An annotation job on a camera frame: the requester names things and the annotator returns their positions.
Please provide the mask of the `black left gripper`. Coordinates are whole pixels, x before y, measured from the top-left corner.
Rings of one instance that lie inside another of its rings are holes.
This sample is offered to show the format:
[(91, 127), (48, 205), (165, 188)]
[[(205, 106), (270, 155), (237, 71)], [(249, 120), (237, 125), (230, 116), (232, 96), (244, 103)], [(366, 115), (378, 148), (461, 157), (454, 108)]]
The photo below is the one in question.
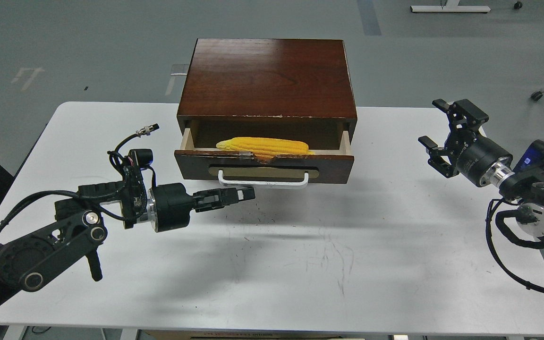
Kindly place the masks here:
[(151, 189), (153, 230), (164, 232), (185, 228), (190, 222), (192, 209), (206, 212), (222, 209), (232, 204), (254, 200), (255, 190), (244, 188), (216, 188), (188, 195), (181, 183), (165, 184)]

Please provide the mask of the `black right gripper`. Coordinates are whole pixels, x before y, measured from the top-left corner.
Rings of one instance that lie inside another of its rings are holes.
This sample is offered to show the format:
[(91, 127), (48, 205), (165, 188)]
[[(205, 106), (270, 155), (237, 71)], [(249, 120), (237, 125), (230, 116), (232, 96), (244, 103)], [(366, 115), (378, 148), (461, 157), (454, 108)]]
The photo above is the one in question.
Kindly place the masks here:
[(429, 155), (427, 163), (445, 178), (464, 175), (477, 187), (491, 183), (490, 172), (496, 168), (509, 167), (512, 154), (487, 137), (479, 137), (480, 127), (489, 121), (489, 116), (468, 99), (451, 104), (443, 99), (432, 101), (432, 105), (444, 112), (449, 121), (448, 149), (439, 147), (428, 136), (417, 141)]

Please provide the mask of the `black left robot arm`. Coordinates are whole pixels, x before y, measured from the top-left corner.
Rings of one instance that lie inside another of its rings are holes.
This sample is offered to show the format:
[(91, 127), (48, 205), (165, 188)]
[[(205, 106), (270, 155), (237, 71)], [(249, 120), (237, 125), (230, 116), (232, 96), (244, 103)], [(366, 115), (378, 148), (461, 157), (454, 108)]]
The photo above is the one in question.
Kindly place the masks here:
[(151, 222), (155, 232), (177, 230), (190, 222), (191, 212), (206, 212), (252, 200), (252, 187), (215, 188), (190, 195), (181, 183), (146, 189), (142, 172), (151, 170), (151, 149), (119, 152), (134, 138), (148, 136), (159, 129), (153, 124), (123, 139), (108, 151), (110, 165), (121, 175), (120, 181), (82, 185), (76, 192), (40, 191), (22, 199), (0, 222), (0, 233), (26, 207), (46, 196), (62, 196), (55, 202), (51, 224), (0, 244), (0, 306), (21, 291), (36, 292), (69, 269), (80, 258), (88, 261), (92, 279), (103, 278), (97, 250), (108, 236), (104, 215), (123, 222), (126, 229)]

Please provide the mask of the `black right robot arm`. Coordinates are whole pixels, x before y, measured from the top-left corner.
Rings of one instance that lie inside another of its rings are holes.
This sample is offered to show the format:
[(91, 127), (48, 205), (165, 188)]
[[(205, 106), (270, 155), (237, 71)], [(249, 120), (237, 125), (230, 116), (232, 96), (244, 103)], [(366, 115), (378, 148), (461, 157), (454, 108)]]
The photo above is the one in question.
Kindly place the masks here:
[(508, 230), (504, 235), (516, 245), (544, 249), (544, 141), (533, 141), (512, 166), (512, 154), (481, 133), (489, 120), (483, 110), (467, 99), (436, 99), (432, 104), (446, 114), (450, 131), (443, 147), (427, 136), (418, 139), (430, 166), (447, 178), (462, 174), (477, 187), (497, 187), (502, 198), (516, 205), (516, 210), (497, 217), (497, 227), (504, 230), (503, 220), (515, 218), (535, 241), (518, 239)]

